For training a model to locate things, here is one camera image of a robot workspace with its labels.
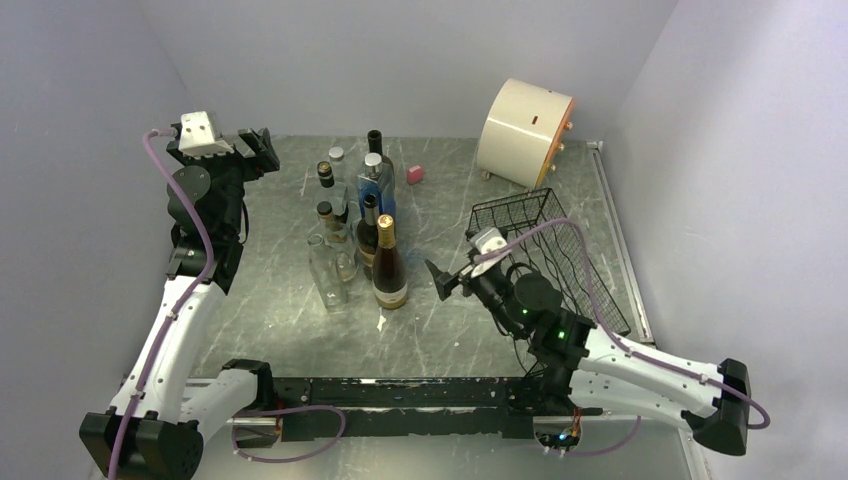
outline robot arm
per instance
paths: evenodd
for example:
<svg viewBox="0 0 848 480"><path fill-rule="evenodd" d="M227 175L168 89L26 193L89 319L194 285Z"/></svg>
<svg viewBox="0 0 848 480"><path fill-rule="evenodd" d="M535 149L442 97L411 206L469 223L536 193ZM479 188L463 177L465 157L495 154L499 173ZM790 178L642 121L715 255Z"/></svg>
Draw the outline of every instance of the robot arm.
<svg viewBox="0 0 848 480"><path fill-rule="evenodd" d="M244 182L280 169L266 129L239 136L252 153L242 154L218 132L207 112L182 116L174 124L176 140L168 153L184 165L173 174L186 192L209 234L215 262L195 287L177 315L177 299L202 274L206 251L197 226L168 187L168 213L176 224L171 232L174 249L166 272L161 306L138 360L105 413L89 413L80 426L80 438L106 475L118 427L131 397L138 396L127 424L119 457L121 478L191 478L204 444L228 419L242 409L274 406L273 379L267 363L233 360L205 388L190 394L186 383L203 332L229 292L241 259L239 242L244 206ZM173 322L162 329L165 322ZM143 392L136 392L144 364L152 368Z"/></svg>
<svg viewBox="0 0 848 480"><path fill-rule="evenodd" d="M469 242L473 246L469 256L507 244L495 228L481 231ZM692 431L696 441L712 450L745 454L750 407L716 386L732 386L747 395L750 383L743 363L695 362L620 336L614 341L591 319L563 308L561 292L541 273L510 281L499 265L506 255L469 263L453 275L429 261L427 266L440 299L461 285L463 296L475 295L502 333L530 342L528 353L546 366L542 389L552 410L602 407L642 415ZM699 379L645 358L694 372Z"/></svg>

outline cable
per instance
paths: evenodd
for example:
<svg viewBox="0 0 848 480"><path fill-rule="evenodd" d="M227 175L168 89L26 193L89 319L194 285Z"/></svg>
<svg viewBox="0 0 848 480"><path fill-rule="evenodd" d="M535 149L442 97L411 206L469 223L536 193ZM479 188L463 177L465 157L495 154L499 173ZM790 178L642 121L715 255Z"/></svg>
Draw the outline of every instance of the cable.
<svg viewBox="0 0 848 480"><path fill-rule="evenodd" d="M618 443L616 443L615 445L610 445L609 447L602 448L600 450L591 450L591 451L588 451L588 452L580 452L580 451L565 452L564 455L566 457L583 457L583 458L585 458L585 457L597 457L597 456L600 456L600 455L606 455L608 453L612 453L612 452L618 450L619 448L627 445L627 443L630 442L630 440L633 440L633 437L636 436L636 432L639 431L639 427L641 425L642 425L642 417L637 416L636 421L633 422L633 428L630 430L630 433L628 433L626 437L619 440Z"/></svg>
<svg viewBox="0 0 848 480"><path fill-rule="evenodd" d="M516 342L517 342L517 340L515 340L513 338L512 339L512 351L515 352L515 358L516 358L516 360L518 360L518 364L521 365L521 369L524 370L524 375L527 375L527 374L530 373L530 371L527 370L527 368L524 367L524 362L521 361L521 356L518 354L518 345L516 344Z"/></svg>
<svg viewBox="0 0 848 480"><path fill-rule="evenodd" d="M607 322L604 320L603 314L601 314L600 307L598 307L598 300L597 300L597 298L595 298L595 285L594 285L594 282L592 281L592 276L591 276L592 264L589 260L589 251L586 248L586 239L583 237L583 231L580 229L580 226L577 225L577 223L573 222L572 220L570 220L566 217L560 217L560 218L554 218L553 220L548 220L547 222L542 223L540 225L537 225L537 226L533 227L532 229L528 230L527 232L519 235L518 237L516 237L515 239L513 239L512 241L507 243L506 246L503 247L503 248L500 248L498 250L486 253L484 255L475 255L474 256L474 263L479 264L479 263L485 262L486 260L490 260L490 259L495 258L497 256L503 255L504 252L509 252L510 250L515 248L517 245L521 244L521 242L527 240L531 236L541 232L542 230L545 230L547 228L550 228L550 227L553 227L554 225L559 225L559 224L569 225L574 230L574 233L577 234L577 238L580 241L580 250L581 250L581 253L583 254L582 255L583 256L583 272L584 272L584 275L586 277L586 293L589 295L589 303L591 303L591 305L592 305L592 313L594 313L594 315L595 315L595 321L598 323L598 325L601 326L601 328L604 330L604 333L607 334L607 336L610 338L610 340L612 340L612 342L615 344L615 346L620 348L627 355L636 357L640 360L643 360L647 363L650 363L651 365L654 365L654 366L663 368L665 370L669 370L669 371L678 373L678 374L683 375L685 377L689 377L689 378L692 378L694 380L697 380L698 382L701 382L702 378L701 378L701 375L699 373L695 373L695 372L688 370L686 368L682 368L682 367L678 367L676 365L672 365L670 363L666 363L662 360L657 360L655 358L644 355L641 352L631 350L629 347L627 347L627 345L624 344L624 342L621 341L621 338L618 335L616 335L610 329L609 325L607 325ZM748 428L750 430L762 430L764 428L767 428L771 424L771 416L769 416L769 414L768 414L768 412L766 412L765 408L763 408L756 400L751 398L749 395L746 395L746 394L740 392L739 390L731 387L730 385L725 385L723 382L719 382L718 380L715 380L715 379L712 379L712 378L706 378L705 380L706 380L706 383L708 385L712 385L713 387L719 388L719 389L735 396L736 398L742 400L743 402L745 402L748 405L750 405L751 407L753 407L754 410L756 410L757 412L760 413L760 415L762 415L762 417L763 417L762 422L756 423L756 424L750 424L750 423L748 424Z"/></svg>
<svg viewBox="0 0 848 480"><path fill-rule="evenodd" d="M244 453L240 448L238 448L238 442L236 442L236 429L233 428L232 440L233 440L233 453L235 455L240 456L248 461L259 462L259 463L293 463L299 462L301 460L306 460L312 458L316 455L324 453L329 450L333 445L338 443L339 439L342 438L342 434L344 433L345 425L347 425L347 420L345 419L344 412L340 409L333 407L332 405L307 405L305 407L295 407L295 408L283 408L281 410L266 410L264 412L251 412L251 411L242 411L236 414L237 417L268 417L272 415L288 415L291 413L300 413L300 412L310 412L315 410L324 410L328 412L333 412L339 416L341 420L339 424L339 431L336 433L336 436L333 437L332 440L324 444L322 447L317 448L307 454L298 455L297 457L289 457L289 458L264 458L264 457L256 457L247 453Z"/></svg>
<svg viewBox="0 0 848 480"><path fill-rule="evenodd" d="M135 385L135 393L130 396L130 401L127 403L127 408L124 411L124 416L121 418L121 423L118 425L118 432L115 436L115 443L112 445L112 455L109 457L109 480L115 480L118 476L118 460L121 457L121 447L124 445L124 438L127 434L127 426L129 426L130 419L135 413L135 409L138 406L139 399L141 398L144 387L147 384L147 377L150 376L150 371L153 370L153 363L156 361L156 356L159 354L159 350L162 348L162 342L165 341L165 336L168 334L168 329L171 328L171 324L177 320L177 316L179 315L180 310L182 309L185 302L188 301L189 297L191 297L192 293L194 293L195 287L197 287L200 282L203 281L209 275L209 272L212 270L212 265L215 263L215 252L212 249L212 240L209 238L209 233L206 231L206 227L203 225L203 221L200 219L200 215L198 215L197 210L195 210L194 205L189 200L188 195L183 191L182 187L177 183L174 177L168 172L168 169L165 168L165 165L162 164L162 161L159 160L159 157L156 156L156 152L153 150L153 146L150 145L150 139L153 137L165 136L165 137L176 137L177 131L173 128L166 128L162 130L151 130L144 134L142 142L144 143L144 149L147 151L147 154L150 156L150 159L153 160L153 164L156 165L156 168L159 170L159 173L165 177L165 180L168 182L168 185L174 190L174 193L177 194L177 197L180 199L180 203L183 204L189 216L191 217L192 222L194 222L194 226L197 228L198 233L200 234L200 238L203 240L203 248L206 250L206 265L203 266L203 270L200 272L200 275L195 278L191 284L185 289L182 295L177 299L174 305L171 307L171 311L165 317L162 322L162 326L159 327L159 331L156 332L156 337L153 339L153 343L150 345L150 350L147 352L147 358L144 359L144 364L141 368L141 373L138 376L138 382Z"/></svg>
<svg viewBox="0 0 848 480"><path fill-rule="evenodd" d="M247 237L250 236L250 217L247 216L247 204L244 201L241 202L241 211L244 214L244 240L239 243L244 245L247 243Z"/></svg>

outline wire basket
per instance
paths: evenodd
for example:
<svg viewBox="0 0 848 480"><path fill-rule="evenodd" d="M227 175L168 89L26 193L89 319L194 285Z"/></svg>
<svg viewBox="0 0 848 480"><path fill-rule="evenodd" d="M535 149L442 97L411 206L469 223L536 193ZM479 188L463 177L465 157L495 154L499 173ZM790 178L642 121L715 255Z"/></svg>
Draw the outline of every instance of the wire basket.
<svg viewBox="0 0 848 480"><path fill-rule="evenodd" d="M468 230L476 233L486 227L496 227L509 241L536 225L564 216L565 212L554 192L550 188L543 188L474 205ZM525 265L538 270L559 287L565 308L594 319L589 294L586 292L580 240L572 226L554 225L521 242L519 247L513 249L503 261L508 276L513 273L521 275L520 267ZM604 320L619 335L629 335L630 327L594 264L591 276Z"/></svg>

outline white wine bottle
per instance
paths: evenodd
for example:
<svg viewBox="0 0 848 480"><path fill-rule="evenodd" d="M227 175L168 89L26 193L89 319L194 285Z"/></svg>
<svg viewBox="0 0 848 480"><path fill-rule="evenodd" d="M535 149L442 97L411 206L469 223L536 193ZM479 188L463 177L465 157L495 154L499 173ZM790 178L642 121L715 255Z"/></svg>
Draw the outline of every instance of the white wine bottle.
<svg viewBox="0 0 848 480"><path fill-rule="evenodd" d="M409 294L406 265L397 248L395 220L391 215L380 215L377 232L377 252L371 266L374 296L381 307L394 310L406 303Z"/></svg>

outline gray marble surface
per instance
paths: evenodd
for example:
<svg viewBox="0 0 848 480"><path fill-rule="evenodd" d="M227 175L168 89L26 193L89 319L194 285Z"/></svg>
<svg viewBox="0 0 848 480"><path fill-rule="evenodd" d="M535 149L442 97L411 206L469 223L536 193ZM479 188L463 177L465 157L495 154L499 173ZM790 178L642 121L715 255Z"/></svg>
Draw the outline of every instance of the gray marble surface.
<svg viewBox="0 0 848 480"><path fill-rule="evenodd" d="M456 270L466 260L471 207L524 190L494 176L482 179L474 166L475 139L384 139L385 153L399 172L413 165L425 170L422 182L410 186L404 178L396 187L409 301L399 310L381 310L360 275L340 314L324 310L306 262L306 237L320 229L313 209L319 188L315 165L330 147L340 146L346 156L334 167L336 176L350 179L367 144L364 138L296 136L280 137L274 145L281 170L246 186L250 238L229 296L207 328L194 376L214 377L232 358L268 361L275 376L522 373L512 342L497 333L488 312L461 295L440 302L423 263L429 258L443 270ZM553 188L566 214L585 226L592 261L632 326L589 150L584 143L568 143L555 163L557 170L543 186Z"/></svg>

